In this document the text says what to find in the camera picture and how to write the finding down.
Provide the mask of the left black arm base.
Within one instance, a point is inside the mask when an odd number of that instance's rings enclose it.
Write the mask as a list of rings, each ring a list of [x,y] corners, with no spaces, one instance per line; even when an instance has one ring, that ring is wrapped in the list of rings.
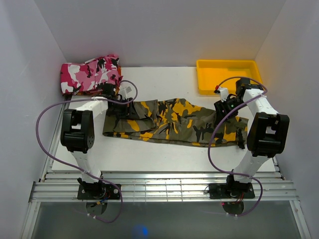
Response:
[[[119,190],[113,185],[104,183],[83,182],[77,193],[77,199],[86,202],[87,213],[97,216],[102,215],[108,206],[108,202],[119,200]]]

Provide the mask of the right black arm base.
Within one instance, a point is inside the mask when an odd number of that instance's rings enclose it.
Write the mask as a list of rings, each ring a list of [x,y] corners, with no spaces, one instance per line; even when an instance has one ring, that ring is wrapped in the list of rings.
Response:
[[[238,216],[244,212],[244,199],[254,199],[255,193],[251,184],[248,189],[231,188],[226,183],[211,183],[204,189],[210,199],[222,200],[222,208],[227,214]]]

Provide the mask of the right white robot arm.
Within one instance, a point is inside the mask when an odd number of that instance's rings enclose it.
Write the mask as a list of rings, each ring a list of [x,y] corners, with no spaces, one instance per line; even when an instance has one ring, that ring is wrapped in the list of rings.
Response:
[[[266,88],[247,77],[236,77],[236,80],[235,94],[221,85],[215,88],[220,96],[214,104],[216,125],[237,116],[242,107],[248,107],[254,117],[246,139],[248,150],[239,165],[229,172],[225,183],[209,185],[211,199],[253,199],[253,176],[268,159],[283,152],[287,139],[290,119],[271,106]]]

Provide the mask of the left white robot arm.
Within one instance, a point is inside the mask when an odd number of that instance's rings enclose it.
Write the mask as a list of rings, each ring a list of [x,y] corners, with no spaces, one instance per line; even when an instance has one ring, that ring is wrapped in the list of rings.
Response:
[[[93,159],[90,149],[95,141],[94,119],[110,110],[121,116],[130,114],[133,98],[129,96],[130,86],[106,84],[102,95],[88,99],[85,104],[63,112],[60,142],[76,160],[76,168],[81,171],[77,198],[89,200],[120,199],[120,184],[103,181],[102,172]]]

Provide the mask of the olive yellow camouflage trousers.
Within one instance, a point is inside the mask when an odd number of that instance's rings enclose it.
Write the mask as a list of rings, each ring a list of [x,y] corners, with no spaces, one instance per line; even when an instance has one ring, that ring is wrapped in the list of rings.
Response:
[[[216,111],[183,98],[132,102],[129,117],[105,115],[102,134],[154,143],[195,147],[238,146],[243,149],[248,119],[234,117],[216,128]]]

